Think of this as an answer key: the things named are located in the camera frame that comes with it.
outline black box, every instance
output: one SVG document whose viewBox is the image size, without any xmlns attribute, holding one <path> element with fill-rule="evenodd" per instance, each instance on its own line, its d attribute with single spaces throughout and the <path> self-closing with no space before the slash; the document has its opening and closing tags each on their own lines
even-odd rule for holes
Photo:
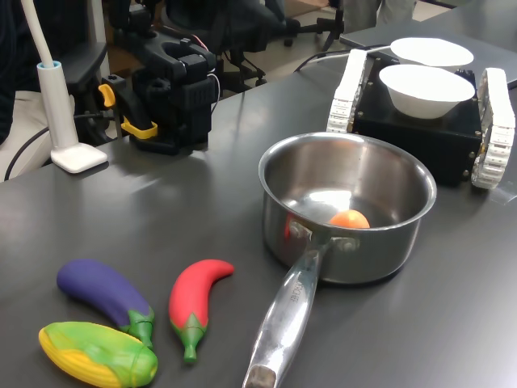
<svg viewBox="0 0 517 388">
<path fill-rule="evenodd" d="M 474 97 L 458 103 L 447 115 L 435 120 L 415 119 L 400 113 L 392 104 L 379 72 L 391 65 L 375 61 L 365 80 L 355 110 L 353 132 L 406 150 L 433 174 L 436 183 L 457 185 L 467 180 L 481 145 L 481 121 Z M 470 71 L 456 72 L 476 88 Z"/>
</svg>

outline toy red chili pepper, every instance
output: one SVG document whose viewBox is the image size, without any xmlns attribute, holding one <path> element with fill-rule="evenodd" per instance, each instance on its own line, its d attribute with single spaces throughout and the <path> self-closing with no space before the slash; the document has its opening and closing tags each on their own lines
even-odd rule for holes
<svg viewBox="0 0 517 388">
<path fill-rule="evenodd" d="M 176 279 L 169 299 L 170 323 L 185 346 L 183 359 L 195 362 L 195 347 L 208 325 L 208 295 L 212 284 L 233 273 L 222 260 L 202 260 L 185 269 Z"/>
</svg>

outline white desk lamp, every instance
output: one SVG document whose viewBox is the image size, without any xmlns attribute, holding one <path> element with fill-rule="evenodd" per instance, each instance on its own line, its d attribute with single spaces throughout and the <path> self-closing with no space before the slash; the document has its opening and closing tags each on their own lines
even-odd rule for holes
<svg viewBox="0 0 517 388">
<path fill-rule="evenodd" d="M 22 6 L 41 58 L 37 67 L 38 79 L 52 139 L 52 161 L 72 174 L 106 162 L 107 155 L 104 152 L 79 142 L 61 63 L 54 61 L 50 55 L 33 0 L 22 0 Z"/>
</svg>

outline person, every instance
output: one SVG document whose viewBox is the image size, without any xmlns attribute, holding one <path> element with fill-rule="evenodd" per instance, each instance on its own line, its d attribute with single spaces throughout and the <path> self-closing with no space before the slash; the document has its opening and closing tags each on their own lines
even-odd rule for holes
<svg viewBox="0 0 517 388">
<path fill-rule="evenodd" d="M 85 7 L 70 0 L 35 0 L 41 27 L 54 57 L 86 40 Z M 36 66 L 40 57 L 20 0 L 0 0 L 0 182 L 11 159 L 47 126 Z M 48 133 L 20 156 L 11 177 L 41 167 L 51 150 Z"/>
<path fill-rule="evenodd" d="M 415 0 L 341 0 L 345 34 L 413 18 Z"/>
</svg>

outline table surface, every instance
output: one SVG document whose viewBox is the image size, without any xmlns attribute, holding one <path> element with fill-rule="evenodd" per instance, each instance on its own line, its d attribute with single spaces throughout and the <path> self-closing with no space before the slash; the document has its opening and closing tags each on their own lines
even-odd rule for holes
<svg viewBox="0 0 517 388">
<path fill-rule="evenodd" d="M 78 258 L 120 270 L 154 308 L 153 387 L 241 386 L 286 272 L 262 243 L 257 165 L 277 141 L 325 128 L 343 63 L 308 66 L 222 101 L 206 152 L 170 158 L 116 141 L 102 147 L 108 168 L 72 176 L 49 166 L 1 184 L 2 386 L 84 386 L 37 341 L 52 322 L 110 324 L 57 289 L 58 269 Z M 321 283 L 283 387 L 515 388 L 516 179 L 513 157 L 488 195 L 468 184 L 439 188 L 409 262 L 391 281 Z M 167 301 L 179 273 L 207 258 L 229 261 L 235 273 L 215 285 L 199 361 L 186 366 Z"/>
<path fill-rule="evenodd" d="M 446 29 L 517 52 L 517 2 L 472 0 L 422 24 Z"/>
</svg>

